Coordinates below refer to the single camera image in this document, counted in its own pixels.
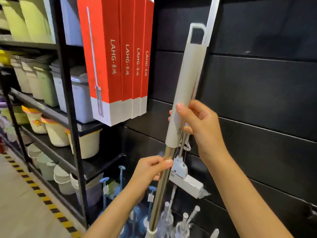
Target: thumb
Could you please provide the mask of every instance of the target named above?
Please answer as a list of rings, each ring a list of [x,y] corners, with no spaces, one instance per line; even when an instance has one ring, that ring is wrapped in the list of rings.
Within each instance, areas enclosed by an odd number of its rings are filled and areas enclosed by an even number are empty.
[[[173,166],[173,161],[171,159],[169,160],[164,160],[161,161],[160,163],[158,163],[157,165],[154,165],[151,167],[151,174],[154,176],[156,176],[158,173],[170,168]]]
[[[188,107],[185,107],[182,103],[178,103],[175,108],[178,114],[186,120],[192,130],[196,130],[201,120],[194,114],[194,112]]]

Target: product box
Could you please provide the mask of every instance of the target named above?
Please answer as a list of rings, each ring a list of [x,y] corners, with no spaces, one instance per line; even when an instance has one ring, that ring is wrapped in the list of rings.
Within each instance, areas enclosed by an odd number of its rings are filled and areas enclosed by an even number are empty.
[[[119,0],[77,0],[93,117],[121,122]]]
[[[132,116],[140,115],[145,0],[134,0]]]
[[[141,80],[140,115],[146,113],[147,91],[149,85],[150,55],[152,42],[154,0],[145,0],[143,64]]]
[[[120,1],[122,118],[132,117],[134,0]]]

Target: red and white box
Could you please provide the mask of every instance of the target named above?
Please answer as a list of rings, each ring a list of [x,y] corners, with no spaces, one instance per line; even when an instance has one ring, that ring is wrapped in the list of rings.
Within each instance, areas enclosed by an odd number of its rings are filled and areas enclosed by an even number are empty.
[[[134,0],[132,116],[140,115],[145,0]]]
[[[77,0],[93,117],[122,119],[119,0]]]
[[[145,0],[144,38],[143,38],[143,66],[141,80],[140,115],[146,113],[147,91],[149,86],[149,70],[152,43],[154,0]]]
[[[122,119],[132,117],[134,0],[120,1]]]

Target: floor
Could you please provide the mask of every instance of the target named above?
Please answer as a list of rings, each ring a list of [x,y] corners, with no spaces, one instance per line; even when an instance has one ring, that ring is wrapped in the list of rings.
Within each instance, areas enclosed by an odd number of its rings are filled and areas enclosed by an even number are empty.
[[[8,150],[7,154],[27,172],[22,161],[18,160],[13,152]],[[29,176],[51,198],[61,212],[73,222],[73,226],[83,234],[84,227],[32,173]],[[66,228],[1,154],[0,194],[0,237],[71,238]]]

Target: person's right hand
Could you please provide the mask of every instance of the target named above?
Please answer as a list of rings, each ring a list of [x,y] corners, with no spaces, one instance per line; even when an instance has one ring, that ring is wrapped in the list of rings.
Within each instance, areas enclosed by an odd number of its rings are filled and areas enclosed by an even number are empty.
[[[184,126],[184,131],[194,135],[199,156],[206,165],[210,164],[211,159],[228,152],[222,138],[218,115],[214,111],[198,100],[192,100],[188,107],[178,103],[176,110],[189,124]]]

